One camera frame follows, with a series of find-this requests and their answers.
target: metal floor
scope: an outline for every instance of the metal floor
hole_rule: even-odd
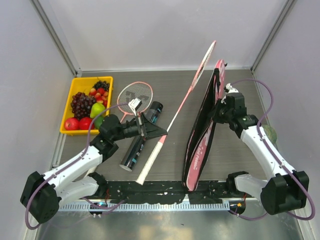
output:
[[[247,200],[244,215],[258,217],[262,213],[257,201]],[[58,212],[51,222],[41,226],[35,239],[302,240],[303,237],[297,220],[286,213],[247,221],[227,211],[141,211],[113,212],[101,218],[93,218],[88,212]]]

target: fruit basket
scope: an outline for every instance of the fruit basket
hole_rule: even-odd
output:
[[[76,77],[72,80],[68,98],[65,104],[64,113],[60,125],[60,133],[67,135],[86,135],[88,134],[88,130],[66,130],[65,122],[69,118],[75,117],[75,113],[73,112],[73,108],[71,103],[73,102],[73,96],[77,93],[85,93],[85,95],[89,96],[91,89],[95,84],[99,81],[106,82],[109,84],[108,95],[107,95],[107,103],[106,107],[109,108],[111,104],[112,90],[113,90],[113,81],[114,79],[111,76],[98,76],[98,77]],[[90,134],[96,135],[98,134],[98,129],[92,129]]]

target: black cylindrical canister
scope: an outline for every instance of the black cylindrical canister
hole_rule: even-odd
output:
[[[152,102],[148,112],[145,115],[146,118],[149,119],[153,124],[155,124],[163,107],[164,106],[158,101]],[[138,157],[140,156],[140,153],[145,146],[145,142],[146,141],[141,136],[136,136],[133,139],[128,151],[126,152],[122,162],[120,163],[121,168],[132,172],[132,169],[137,163]]]

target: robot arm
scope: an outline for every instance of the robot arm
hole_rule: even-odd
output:
[[[285,166],[300,183],[308,190],[309,177],[304,171],[297,172],[273,146],[261,126],[259,129],[270,149],[262,141],[258,129],[258,119],[247,114],[244,96],[230,84],[225,87],[227,92],[220,99],[213,111],[213,121],[229,124],[239,139],[252,151],[266,176],[266,181],[257,179],[247,172],[236,172],[228,176],[231,191],[240,191],[250,194],[261,200],[264,209],[270,214],[288,212],[304,208],[307,197],[288,173],[282,168]],[[278,164],[274,155],[281,160]]]
[[[150,122],[144,113],[141,115],[136,113],[140,105],[141,101],[137,98],[129,104],[135,118],[123,124],[114,114],[106,116],[99,127],[99,134],[90,142],[85,155],[83,150],[59,167],[42,175],[36,171],[28,177],[20,198],[25,207],[35,189],[47,181],[35,195],[29,209],[38,223],[50,220],[58,209],[67,203],[86,196],[104,195],[107,182],[102,175],[93,172],[81,180],[74,180],[90,168],[109,159],[119,148],[115,141],[135,136],[142,136],[148,140],[168,134],[165,129]]]

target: racket handle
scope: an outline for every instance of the racket handle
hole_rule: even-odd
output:
[[[148,160],[146,161],[139,177],[137,178],[136,182],[140,185],[143,185],[145,180],[146,180],[146,177],[152,167],[152,165],[154,164],[160,150],[162,149],[162,146],[164,144],[160,141],[157,142],[157,144],[155,145],[151,155],[149,156]]]
[[[97,166],[94,166],[94,167],[90,168],[90,169],[86,172],[86,174],[84,175],[84,178],[85,178],[86,176],[88,176],[89,174],[92,174],[92,173],[96,170],[96,168],[97,168]]]

